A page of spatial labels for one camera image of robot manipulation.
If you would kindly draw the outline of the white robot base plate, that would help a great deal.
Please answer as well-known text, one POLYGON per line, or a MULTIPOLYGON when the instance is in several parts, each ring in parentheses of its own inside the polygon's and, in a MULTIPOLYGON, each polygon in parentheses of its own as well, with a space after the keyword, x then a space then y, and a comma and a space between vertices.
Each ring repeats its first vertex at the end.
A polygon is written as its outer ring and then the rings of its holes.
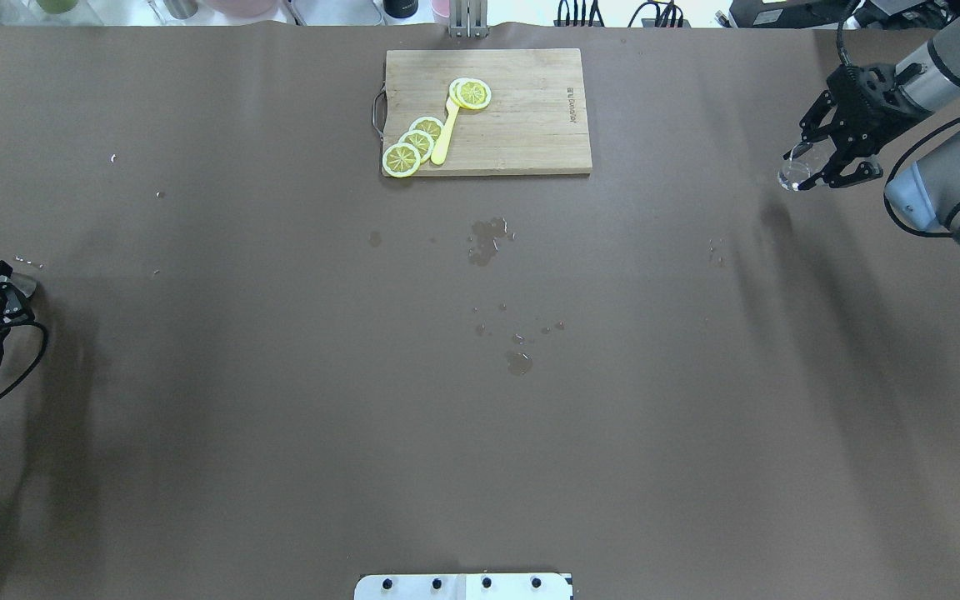
POLYGON ((570 574, 475 572, 370 574, 354 599, 574 599, 570 574))

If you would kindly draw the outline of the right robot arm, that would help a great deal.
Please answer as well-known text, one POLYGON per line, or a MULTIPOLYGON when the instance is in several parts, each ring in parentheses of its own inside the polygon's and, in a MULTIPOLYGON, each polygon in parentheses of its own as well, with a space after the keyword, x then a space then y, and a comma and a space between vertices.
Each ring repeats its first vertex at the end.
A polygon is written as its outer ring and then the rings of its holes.
POLYGON ((910 147, 891 173, 878 162, 881 149, 960 98, 960 17, 897 63, 854 62, 843 27, 835 46, 837 68, 801 117, 800 142, 785 153, 778 182, 804 193, 883 179, 883 206, 896 227, 960 247, 960 117, 923 137, 947 133, 922 158, 910 147))

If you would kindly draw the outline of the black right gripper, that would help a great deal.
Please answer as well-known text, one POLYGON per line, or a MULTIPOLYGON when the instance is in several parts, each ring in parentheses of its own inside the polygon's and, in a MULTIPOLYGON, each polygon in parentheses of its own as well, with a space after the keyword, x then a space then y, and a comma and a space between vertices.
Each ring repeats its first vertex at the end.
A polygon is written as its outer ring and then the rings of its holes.
POLYGON ((786 158, 830 158, 812 178, 816 186, 850 188, 884 175, 876 155, 923 121, 923 108, 909 99, 903 77, 890 63, 838 66, 827 76, 826 90, 800 118, 800 139, 786 158))

